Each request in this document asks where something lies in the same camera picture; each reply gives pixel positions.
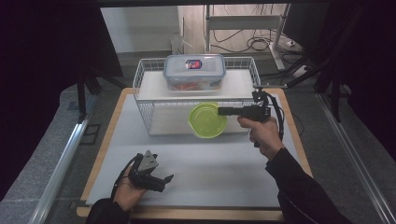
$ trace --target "person's arm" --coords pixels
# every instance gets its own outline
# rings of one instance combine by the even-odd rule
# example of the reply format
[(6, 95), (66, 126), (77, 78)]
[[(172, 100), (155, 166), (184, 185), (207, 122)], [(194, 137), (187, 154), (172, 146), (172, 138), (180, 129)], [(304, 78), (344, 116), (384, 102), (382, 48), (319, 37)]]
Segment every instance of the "person's arm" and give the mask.
[(127, 177), (130, 170), (131, 167), (125, 171), (125, 177), (120, 181), (113, 200), (101, 199), (92, 206), (86, 224), (128, 223), (134, 207), (147, 191), (146, 189), (137, 189), (131, 183)]
[(268, 158), (266, 170), (275, 179), (279, 194), (292, 207), (289, 211), (297, 211), (284, 214), (287, 222), (294, 223), (303, 216), (312, 223), (351, 223), (339, 213), (320, 184), (307, 175), (284, 148), (275, 118), (259, 123), (239, 117), (238, 122), (242, 127), (251, 129), (250, 141), (260, 143), (260, 153)]
[(86, 224), (126, 224), (129, 221), (129, 214), (121, 209), (118, 203), (111, 199), (101, 199), (91, 208)]

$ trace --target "black sleeve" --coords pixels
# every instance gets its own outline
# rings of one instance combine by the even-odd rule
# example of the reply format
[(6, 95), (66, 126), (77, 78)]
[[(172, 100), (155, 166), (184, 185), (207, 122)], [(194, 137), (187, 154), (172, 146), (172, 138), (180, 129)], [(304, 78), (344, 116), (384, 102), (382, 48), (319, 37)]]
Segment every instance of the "black sleeve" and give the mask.
[(97, 201), (88, 214), (86, 224), (127, 224), (129, 215), (124, 212), (117, 203), (111, 199)]
[[(313, 223), (351, 223), (341, 215), (320, 184), (304, 172), (287, 149), (281, 148), (265, 169), (275, 179), (279, 195), (287, 199), (300, 215), (313, 220)], [(293, 221), (290, 214), (285, 216), (287, 219), (290, 223), (298, 223)]]

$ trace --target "wooden board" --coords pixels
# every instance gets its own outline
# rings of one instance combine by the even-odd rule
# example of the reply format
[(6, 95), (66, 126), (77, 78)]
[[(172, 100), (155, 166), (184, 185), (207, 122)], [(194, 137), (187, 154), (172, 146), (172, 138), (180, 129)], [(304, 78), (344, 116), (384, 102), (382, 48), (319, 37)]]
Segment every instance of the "wooden board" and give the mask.
[[(311, 171), (309, 169), (308, 162), (306, 160), (306, 156), (304, 154), (304, 150), (300, 141), (300, 138), (297, 134), (297, 130), (292, 119), (290, 108), (287, 103), (284, 92), (281, 89), (267, 89), (269, 93), (274, 93), (279, 96), (279, 100), (281, 101), (282, 108), (285, 111), (285, 119), (289, 124), (290, 132), (292, 135), (293, 143), (296, 147), (296, 151), (299, 157), (300, 164), (303, 166), (304, 170), (311, 175)], [(125, 98), (128, 94), (132, 94), (132, 89), (125, 89), (119, 99), (119, 102), (116, 106), (113, 117), (110, 121), (108, 129), (106, 131), (105, 139), (103, 144), (101, 145), (100, 151), (96, 158), (96, 162), (92, 168), (91, 175), (88, 179), (86, 188), (81, 196), (82, 201), (86, 201), (90, 191), (92, 189), (92, 185), (98, 176), (100, 167), (105, 158), (108, 146), (110, 144), (111, 136), (114, 133), (114, 129), (116, 127), (117, 121), (120, 116), (120, 112), (125, 101)], [(89, 207), (79, 207), (78, 215), (82, 217), (86, 217), (89, 214)], [(247, 209), (213, 209), (213, 208), (200, 208), (200, 209), (191, 209), (191, 208), (169, 208), (169, 207), (152, 207), (152, 208), (144, 208), (137, 209), (134, 212), (135, 217), (139, 218), (192, 218), (192, 219), (245, 219), (245, 220), (281, 220), (281, 212), (280, 211), (258, 211), (258, 210), (247, 210)]]

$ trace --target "yellow-green bowl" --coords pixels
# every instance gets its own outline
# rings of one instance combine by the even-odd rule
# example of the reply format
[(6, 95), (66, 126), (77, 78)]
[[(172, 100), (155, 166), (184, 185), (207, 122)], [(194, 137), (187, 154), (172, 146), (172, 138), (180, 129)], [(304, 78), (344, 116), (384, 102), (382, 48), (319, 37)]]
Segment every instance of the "yellow-green bowl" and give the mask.
[(204, 102), (195, 106), (189, 115), (189, 124), (194, 134), (200, 138), (214, 138), (224, 132), (227, 117), (218, 114), (219, 105)]

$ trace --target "blue container lid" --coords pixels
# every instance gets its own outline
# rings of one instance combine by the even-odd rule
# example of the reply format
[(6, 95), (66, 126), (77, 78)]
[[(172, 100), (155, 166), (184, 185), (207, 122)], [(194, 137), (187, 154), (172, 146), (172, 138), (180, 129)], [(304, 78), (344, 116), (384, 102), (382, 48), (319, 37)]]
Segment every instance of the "blue container lid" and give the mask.
[(165, 59), (165, 78), (225, 76), (224, 58), (220, 54), (170, 55)]

